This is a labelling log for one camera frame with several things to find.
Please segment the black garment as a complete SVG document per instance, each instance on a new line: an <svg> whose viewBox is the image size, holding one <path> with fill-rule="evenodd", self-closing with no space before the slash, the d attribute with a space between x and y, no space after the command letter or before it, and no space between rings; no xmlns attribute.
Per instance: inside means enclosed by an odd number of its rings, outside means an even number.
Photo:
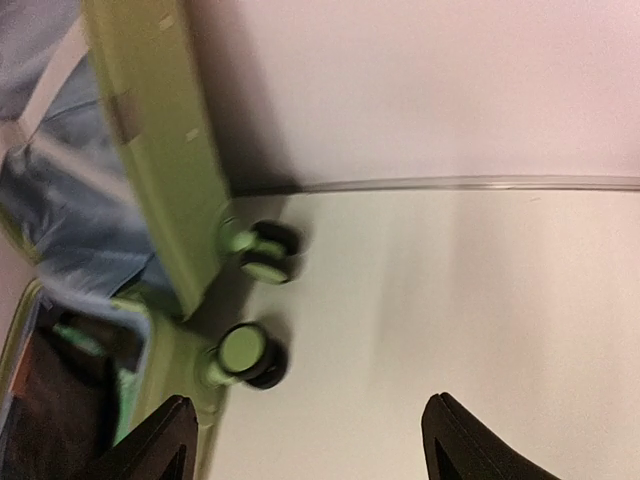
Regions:
<svg viewBox="0 0 640 480"><path fill-rule="evenodd" d="M64 312L36 323L10 382L1 422L4 479L68 479L112 446L102 431L105 397L75 374L54 344Z"/></svg>

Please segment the green hard-shell suitcase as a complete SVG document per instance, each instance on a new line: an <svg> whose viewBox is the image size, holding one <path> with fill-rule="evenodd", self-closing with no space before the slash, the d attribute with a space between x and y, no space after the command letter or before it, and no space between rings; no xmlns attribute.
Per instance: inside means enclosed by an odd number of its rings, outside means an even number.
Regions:
<svg viewBox="0 0 640 480"><path fill-rule="evenodd" d="M235 216L182 2L2 3L1 230L35 273L2 347L1 422L36 323L103 319L144 342L128 434L190 398L205 477L227 388L276 386L288 352L256 322L213 340L188 320L228 261L290 281L300 237Z"/></svg>

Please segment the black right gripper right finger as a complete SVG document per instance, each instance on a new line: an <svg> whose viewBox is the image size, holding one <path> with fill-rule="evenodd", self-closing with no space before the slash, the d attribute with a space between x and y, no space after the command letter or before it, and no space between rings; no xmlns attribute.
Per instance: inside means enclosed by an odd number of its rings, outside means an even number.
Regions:
<svg viewBox="0 0 640 480"><path fill-rule="evenodd" d="M447 392L432 395L421 431L430 479L553 479Z"/></svg>

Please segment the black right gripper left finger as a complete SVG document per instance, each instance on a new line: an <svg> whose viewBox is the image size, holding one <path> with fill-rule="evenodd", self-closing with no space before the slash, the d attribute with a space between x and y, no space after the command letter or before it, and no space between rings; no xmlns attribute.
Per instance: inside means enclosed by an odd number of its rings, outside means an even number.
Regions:
<svg viewBox="0 0 640 480"><path fill-rule="evenodd" d="M84 479L193 479L196 412L173 395L113 448L82 471Z"/></svg>

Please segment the green tie-dye garment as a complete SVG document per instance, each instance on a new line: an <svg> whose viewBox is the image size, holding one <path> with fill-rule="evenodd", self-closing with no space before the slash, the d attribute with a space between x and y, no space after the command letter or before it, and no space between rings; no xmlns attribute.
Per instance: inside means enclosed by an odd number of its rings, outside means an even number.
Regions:
<svg viewBox="0 0 640 480"><path fill-rule="evenodd" d="M72 371L103 391L102 431L109 446L117 444L129 432L144 342L122 325L79 316L56 323L52 335Z"/></svg>

